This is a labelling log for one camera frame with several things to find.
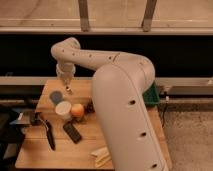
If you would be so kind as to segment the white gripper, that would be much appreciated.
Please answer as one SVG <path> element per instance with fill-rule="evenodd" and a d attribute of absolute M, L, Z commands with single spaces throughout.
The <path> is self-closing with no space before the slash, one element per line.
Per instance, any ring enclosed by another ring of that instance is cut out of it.
<path fill-rule="evenodd" d="M 64 80 L 68 80 L 67 86 L 71 86 L 72 77 L 75 74 L 75 66 L 71 65 L 56 65 L 56 74 L 57 77 L 61 79 L 61 83 L 64 87 L 66 87 L 66 82 Z"/>

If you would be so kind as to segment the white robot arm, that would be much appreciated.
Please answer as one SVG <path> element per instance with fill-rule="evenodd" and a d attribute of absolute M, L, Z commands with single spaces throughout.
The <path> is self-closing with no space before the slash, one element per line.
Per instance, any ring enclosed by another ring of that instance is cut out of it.
<path fill-rule="evenodd" d="M 143 100 L 155 80 L 147 57 L 83 50 L 74 38 L 54 44 L 51 55 L 65 84 L 73 77 L 74 65 L 94 71 L 93 106 L 115 171 L 169 171 Z"/>

